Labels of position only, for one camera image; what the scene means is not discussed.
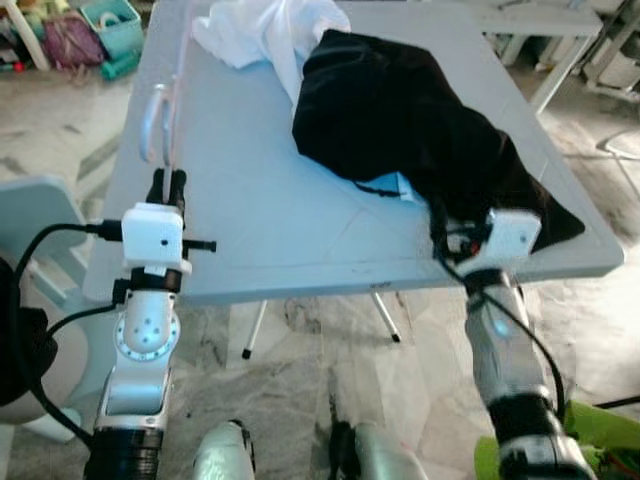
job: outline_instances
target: wire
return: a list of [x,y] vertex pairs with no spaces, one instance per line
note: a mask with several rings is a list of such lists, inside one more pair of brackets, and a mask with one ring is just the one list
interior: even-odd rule
[[45,411],[60,424],[73,432],[73,434],[78,437],[87,446],[87,448],[89,448],[89,450],[91,450],[93,436],[82,427],[76,425],[62,412],[62,410],[49,400],[44,388],[42,387],[42,381],[33,374],[33,371],[29,367],[22,350],[22,337],[20,335],[20,322],[18,321],[18,317],[20,312],[20,279],[27,268],[29,259],[35,252],[38,245],[53,232],[61,230],[87,232],[90,227],[91,226],[58,223],[55,225],[49,225],[40,231],[22,254],[22,257],[16,266],[11,286],[9,288],[9,334],[11,348],[18,365],[18,370],[27,384],[27,387],[33,393],[34,397],[36,397],[38,402],[40,402]]
[[594,407],[607,410],[609,408],[625,407],[627,405],[633,405],[635,403],[640,403],[640,395],[635,395],[633,397],[628,397],[628,398],[621,398],[620,400],[612,400],[611,402],[597,403],[596,405],[594,405]]
[[[440,242],[434,242],[435,258],[438,260],[442,268],[444,268],[444,270],[453,279],[455,279],[458,283],[464,286],[464,279],[460,275],[458,275],[458,273],[455,270],[453,270],[453,268],[451,268],[449,264],[447,264],[446,260],[442,256],[439,243]],[[564,417],[566,414],[564,387],[562,385],[562,374],[560,373],[560,369],[558,368],[558,365],[553,359],[553,356],[551,355],[551,353],[549,353],[549,350],[544,346],[542,341],[535,335],[535,333],[533,333],[529,327],[527,327],[524,323],[522,323],[522,321],[520,321],[518,317],[516,317],[513,313],[511,313],[507,307],[505,307],[502,303],[500,303],[498,300],[496,300],[494,297],[489,295],[484,290],[480,290],[479,294],[480,294],[480,297],[485,302],[489,302],[498,310],[500,310],[503,314],[505,314],[508,318],[510,318],[513,321],[513,323],[516,324],[531,339],[531,341],[533,341],[533,343],[536,344],[540,352],[542,352],[542,355],[544,356],[545,360],[549,364],[549,368],[551,369],[551,375],[553,376],[553,383],[555,385],[556,399],[558,404],[556,408],[556,416],[558,417],[558,420],[560,420],[560,422],[563,423]]]
[[83,312],[77,312],[77,313],[74,313],[72,315],[69,315],[68,317],[63,318],[62,320],[60,320],[58,323],[56,323],[53,327],[51,327],[47,331],[47,335],[45,337],[45,340],[46,341],[50,340],[51,338],[53,338],[53,336],[56,333],[58,333],[59,330],[61,330],[62,328],[64,328],[65,326],[67,326],[68,324],[70,324],[71,322],[73,322],[75,320],[79,320],[79,319],[84,318],[84,317],[90,317],[91,315],[99,315],[101,313],[111,312],[111,311],[115,310],[117,306],[118,306],[117,303],[112,303],[110,305],[104,305],[102,307],[90,308],[89,310],[85,310]]

